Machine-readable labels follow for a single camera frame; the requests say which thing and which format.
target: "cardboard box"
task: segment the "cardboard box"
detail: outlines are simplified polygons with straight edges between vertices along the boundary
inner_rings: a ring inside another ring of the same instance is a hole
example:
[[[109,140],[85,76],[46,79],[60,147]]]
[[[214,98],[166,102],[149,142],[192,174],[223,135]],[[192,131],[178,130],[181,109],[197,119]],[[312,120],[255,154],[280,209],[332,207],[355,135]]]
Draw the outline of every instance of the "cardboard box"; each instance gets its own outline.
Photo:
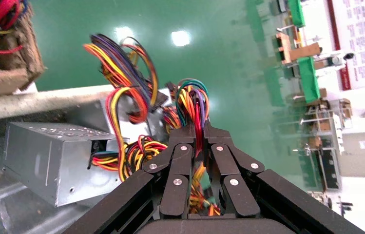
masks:
[[[341,108],[343,109],[343,114],[346,118],[351,118],[352,116],[352,110],[351,110],[351,104],[349,99],[342,99],[340,100]]]
[[[44,72],[44,65],[36,43],[31,17],[32,7],[21,17],[15,31],[0,39],[0,50],[23,48],[15,53],[0,55],[0,95],[24,90]]]
[[[322,145],[322,140],[320,139],[319,136],[310,137],[308,139],[308,145],[310,146],[310,148],[319,149],[320,146]]]
[[[317,122],[313,124],[313,130],[318,130]],[[331,126],[328,120],[320,120],[320,131],[330,131]]]

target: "metal screw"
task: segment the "metal screw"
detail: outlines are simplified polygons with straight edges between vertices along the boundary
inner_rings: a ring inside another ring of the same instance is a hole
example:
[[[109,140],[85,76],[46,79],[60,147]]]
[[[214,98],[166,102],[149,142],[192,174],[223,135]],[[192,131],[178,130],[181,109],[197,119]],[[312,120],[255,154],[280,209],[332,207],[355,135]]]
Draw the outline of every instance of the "metal screw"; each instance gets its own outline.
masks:
[[[238,185],[238,180],[236,180],[236,179],[230,179],[230,184],[231,185],[234,185],[234,186],[237,186]]]
[[[182,184],[182,180],[181,179],[174,179],[173,180],[173,184],[178,186],[178,185],[181,185]]]

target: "green panel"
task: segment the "green panel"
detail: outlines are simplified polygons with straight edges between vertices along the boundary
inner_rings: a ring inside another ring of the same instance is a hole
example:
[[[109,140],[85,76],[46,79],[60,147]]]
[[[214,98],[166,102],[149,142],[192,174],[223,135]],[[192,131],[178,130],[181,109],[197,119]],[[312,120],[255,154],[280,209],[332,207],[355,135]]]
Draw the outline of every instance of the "green panel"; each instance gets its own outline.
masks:
[[[319,84],[317,83],[316,70],[314,69],[313,57],[297,59],[301,75],[306,102],[310,103],[320,98]]]
[[[294,26],[301,28],[306,25],[303,15],[303,8],[300,0],[289,0],[288,7],[291,12]]]
[[[285,97],[300,92],[298,85],[284,78],[273,46],[275,28],[283,22],[276,3],[31,2],[38,45],[48,68],[37,81],[39,90],[107,84],[99,72],[99,61],[82,45],[89,42],[90,34],[103,33],[118,41],[118,32],[131,31],[151,56],[161,85],[183,78],[201,80],[210,92],[213,126],[230,131],[236,146],[267,168],[286,178],[302,176],[298,156],[289,156],[287,148],[277,141],[278,133],[270,128],[276,119],[273,112],[288,110],[290,102]],[[173,43],[172,32],[178,31],[188,34],[189,44]]]

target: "metal casing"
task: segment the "metal casing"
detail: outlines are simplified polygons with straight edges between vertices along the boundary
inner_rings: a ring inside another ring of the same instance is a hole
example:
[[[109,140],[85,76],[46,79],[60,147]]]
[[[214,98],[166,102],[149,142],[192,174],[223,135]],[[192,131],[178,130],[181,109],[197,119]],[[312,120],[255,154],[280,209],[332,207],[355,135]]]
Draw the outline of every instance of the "metal casing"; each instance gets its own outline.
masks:
[[[65,123],[9,123],[6,129],[4,169],[55,207],[106,194],[119,184],[117,172],[88,169],[93,140],[110,133]]]

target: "machine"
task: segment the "machine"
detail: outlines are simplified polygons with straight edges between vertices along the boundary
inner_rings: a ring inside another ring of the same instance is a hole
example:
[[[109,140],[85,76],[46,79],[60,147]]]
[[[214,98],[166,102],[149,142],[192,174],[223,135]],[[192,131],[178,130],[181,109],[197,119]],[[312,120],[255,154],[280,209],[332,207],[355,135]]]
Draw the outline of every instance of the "machine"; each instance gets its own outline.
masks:
[[[171,131],[166,150],[109,193],[65,234],[364,234],[234,146],[228,131],[194,125]],[[193,166],[203,160],[221,216],[189,214]]]

